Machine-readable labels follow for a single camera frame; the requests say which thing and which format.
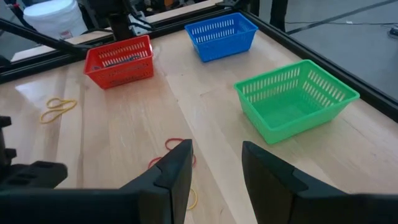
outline basket rim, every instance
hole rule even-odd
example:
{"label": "basket rim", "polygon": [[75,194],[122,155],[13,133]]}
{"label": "basket rim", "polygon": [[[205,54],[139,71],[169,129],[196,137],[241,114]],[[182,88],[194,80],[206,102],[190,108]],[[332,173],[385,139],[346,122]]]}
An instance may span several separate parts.
{"label": "basket rim", "polygon": [[[246,83],[246,82],[251,81],[251,80],[253,80],[253,79],[256,79],[256,78],[258,78],[258,77],[263,77],[263,76],[269,75],[270,73],[276,72],[276,71],[278,71],[278,70],[280,70],[280,69],[293,67],[293,66],[299,65],[299,64],[301,64],[301,63],[310,63],[310,64],[312,64],[313,66],[319,68],[321,71],[325,72],[326,75],[328,75],[328,76],[331,77],[332,79],[336,80],[336,81],[339,83],[339,85],[342,85],[342,86],[345,87],[347,90],[349,90],[349,91],[351,91],[352,93],[354,93],[354,96],[351,97],[351,98],[347,98],[347,99],[345,99],[345,100],[343,100],[343,101],[341,101],[341,102],[338,102],[338,103],[336,103],[336,104],[334,104],[334,105],[332,105],[332,106],[328,106],[328,107],[326,107],[326,108],[322,108],[322,109],[320,109],[320,110],[318,110],[318,111],[312,112],[312,113],[310,113],[310,114],[308,114],[308,115],[306,115],[306,116],[302,116],[301,118],[298,118],[298,119],[295,119],[295,120],[293,120],[293,121],[289,121],[288,123],[282,124],[282,125],[280,125],[280,126],[271,128],[271,127],[269,126],[269,124],[264,120],[264,118],[259,114],[259,112],[255,109],[255,107],[252,105],[252,103],[250,103],[249,100],[243,95],[243,92],[238,88],[238,85],[240,85],[240,84],[242,84],[242,83]],[[308,116],[314,116],[314,115],[317,115],[317,114],[320,114],[320,113],[324,113],[324,112],[326,112],[326,111],[329,111],[329,110],[332,110],[332,109],[335,109],[335,108],[339,108],[339,107],[341,107],[341,106],[343,106],[343,105],[348,105],[348,103],[351,103],[352,101],[357,100],[357,99],[360,97],[360,95],[359,95],[359,93],[358,93],[357,91],[355,91],[354,89],[352,89],[351,87],[349,87],[348,85],[346,85],[345,83],[343,83],[342,81],[340,81],[339,79],[337,79],[336,77],[334,77],[332,74],[328,73],[326,70],[324,70],[323,68],[321,68],[321,67],[320,67],[319,65],[317,65],[315,62],[313,62],[313,61],[311,61],[311,60],[308,60],[308,59],[306,59],[306,60],[301,60],[301,61],[295,62],[295,63],[291,63],[291,64],[288,64],[288,65],[286,65],[286,66],[273,69],[273,70],[271,70],[271,71],[269,71],[269,72],[262,73],[262,74],[260,74],[260,75],[256,75],[256,76],[254,76],[254,77],[251,77],[251,78],[245,79],[245,80],[243,80],[243,81],[237,82],[237,83],[234,84],[234,89],[238,92],[238,95],[239,95],[240,99],[243,99],[243,101],[244,101],[246,104],[249,105],[250,109],[251,109],[251,110],[254,112],[254,114],[260,119],[261,123],[262,123],[263,125],[265,125],[266,128],[267,128],[268,130],[270,130],[270,131],[281,131],[281,130],[283,130],[283,129],[285,129],[285,128],[288,128],[289,126],[291,126],[291,125],[293,125],[293,124],[300,123],[300,122],[302,122],[303,120],[308,119]]]}
{"label": "basket rim", "polygon": [[[148,43],[149,43],[149,49],[150,49],[150,54],[148,55],[148,56],[146,56],[146,57],[142,57],[142,58],[140,58],[140,59],[137,59],[137,60],[134,60],[134,61],[132,61],[132,62],[134,62],[134,63],[137,63],[137,62],[140,62],[140,61],[142,61],[142,60],[145,60],[145,59],[148,59],[148,58],[152,58],[153,57],[153,55],[154,55],[154,53],[153,53],[153,50],[152,50],[152,45],[151,45],[151,43],[150,43],[150,38],[149,38],[149,35],[141,35],[141,36],[139,36],[139,37],[133,37],[133,38],[130,38],[130,39],[127,39],[127,40],[122,40],[122,41],[117,41],[117,42],[113,42],[113,43],[110,43],[110,44],[106,44],[106,45],[102,45],[102,46],[99,46],[99,47],[94,47],[94,48],[92,48],[92,49],[89,49],[88,51],[87,51],[87,55],[86,55],[86,61],[88,60],[88,57],[90,56],[90,52],[92,53],[93,51],[97,51],[97,50],[100,50],[100,49],[103,49],[103,48],[107,48],[107,47],[109,47],[110,45],[112,45],[112,44],[120,44],[120,43],[124,43],[124,42],[129,42],[129,41],[131,41],[132,39],[134,39],[134,40],[137,40],[137,39],[146,39],[147,41],[148,41]],[[85,75],[93,75],[93,74],[96,74],[97,72],[99,72],[99,71],[101,71],[101,72],[103,72],[103,71],[108,71],[108,70],[111,70],[111,69],[115,69],[117,66],[120,66],[120,65],[124,65],[124,63],[122,63],[122,64],[117,64],[117,65],[112,65],[112,66],[109,66],[109,67],[104,67],[104,68],[101,68],[101,69],[98,69],[98,70],[92,70],[92,69],[90,69],[90,71],[88,71],[87,72],[87,70],[88,70],[88,64],[87,63],[85,63],[85,68],[84,68],[84,74]]]}
{"label": "basket rim", "polygon": [[[193,38],[192,33],[189,31],[189,28],[190,28],[191,26],[197,26],[197,25],[202,24],[202,23],[207,23],[207,22],[209,22],[209,21],[215,21],[215,20],[219,20],[220,18],[231,17],[231,16],[235,16],[235,15],[237,15],[237,16],[239,16],[241,19],[244,19],[245,21],[249,22],[249,24],[252,25],[253,28],[252,28],[252,29],[249,29],[248,31],[242,32],[242,33],[232,34],[232,35],[228,35],[228,36],[226,36],[226,37],[220,37],[220,38],[217,38],[217,39],[208,40],[208,41],[203,42],[203,43],[198,43],[198,42]],[[185,25],[185,26],[184,26],[184,29],[185,29],[186,32],[189,34],[189,36],[190,36],[192,42],[193,42],[195,45],[201,45],[201,44],[208,44],[208,43],[211,43],[211,42],[214,42],[214,41],[217,41],[217,40],[223,40],[223,39],[230,38],[230,37],[233,37],[233,36],[236,36],[236,35],[242,35],[242,34],[248,33],[248,32],[253,32],[253,31],[255,32],[255,31],[257,31],[259,28],[258,28],[256,25],[254,25],[249,19],[247,19],[246,17],[244,17],[240,12],[234,12],[234,13],[231,13],[231,14],[228,14],[228,15],[225,15],[225,16],[218,16],[218,17],[216,17],[216,18],[207,19],[207,20],[204,20],[204,21],[195,22],[195,23],[193,23],[193,24]]]}

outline green basket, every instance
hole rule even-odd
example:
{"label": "green basket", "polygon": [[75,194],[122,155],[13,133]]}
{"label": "green basket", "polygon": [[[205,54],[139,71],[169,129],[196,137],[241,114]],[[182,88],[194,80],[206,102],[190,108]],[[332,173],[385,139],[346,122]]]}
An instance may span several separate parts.
{"label": "green basket", "polygon": [[268,144],[333,119],[359,93],[310,60],[234,85],[241,106]]}

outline yellow rubber band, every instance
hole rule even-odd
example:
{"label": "yellow rubber band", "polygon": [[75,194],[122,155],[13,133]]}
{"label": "yellow rubber band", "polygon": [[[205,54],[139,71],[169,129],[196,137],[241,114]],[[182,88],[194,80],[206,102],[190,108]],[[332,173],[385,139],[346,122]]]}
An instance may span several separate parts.
{"label": "yellow rubber band", "polygon": [[[60,103],[54,106],[51,106],[51,102],[53,101],[59,101]],[[72,105],[68,108],[63,108],[63,105],[68,104],[68,103],[72,103]],[[55,121],[59,116],[61,116],[62,114],[74,109],[74,107],[77,105],[77,101],[76,100],[62,100],[58,97],[49,99],[48,102],[46,103],[46,106],[48,109],[50,109],[49,111],[45,112],[44,114],[41,115],[40,117],[40,123],[41,124],[49,124],[53,121]],[[59,112],[57,115],[55,115],[51,120],[49,121],[44,121],[44,117],[50,113],[54,113],[54,112]]]}
{"label": "yellow rubber band", "polygon": [[193,194],[194,194],[194,196],[195,196],[195,201],[193,202],[193,204],[192,204],[191,206],[189,206],[189,207],[187,208],[187,210],[192,210],[192,209],[195,208],[196,205],[198,204],[198,195],[197,195],[197,193],[196,193],[195,190],[193,190],[193,189],[190,189],[190,191],[193,192]]}

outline white bucket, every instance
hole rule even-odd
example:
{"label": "white bucket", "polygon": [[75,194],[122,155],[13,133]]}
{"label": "white bucket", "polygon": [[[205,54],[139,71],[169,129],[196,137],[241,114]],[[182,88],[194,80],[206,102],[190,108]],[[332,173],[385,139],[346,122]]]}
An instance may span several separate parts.
{"label": "white bucket", "polygon": [[52,0],[29,6],[24,19],[37,32],[55,39],[77,37],[87,30],[76,0]]}

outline blue basket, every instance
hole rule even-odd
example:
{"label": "blue basket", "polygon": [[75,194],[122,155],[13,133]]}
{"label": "blue basket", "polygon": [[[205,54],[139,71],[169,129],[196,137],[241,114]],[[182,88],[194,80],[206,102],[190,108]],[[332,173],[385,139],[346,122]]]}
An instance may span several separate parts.
{"label": "blue basket", "polygon": [[240,13],[232,13],[185,26],[203,62],[250,49],[258,30]]}

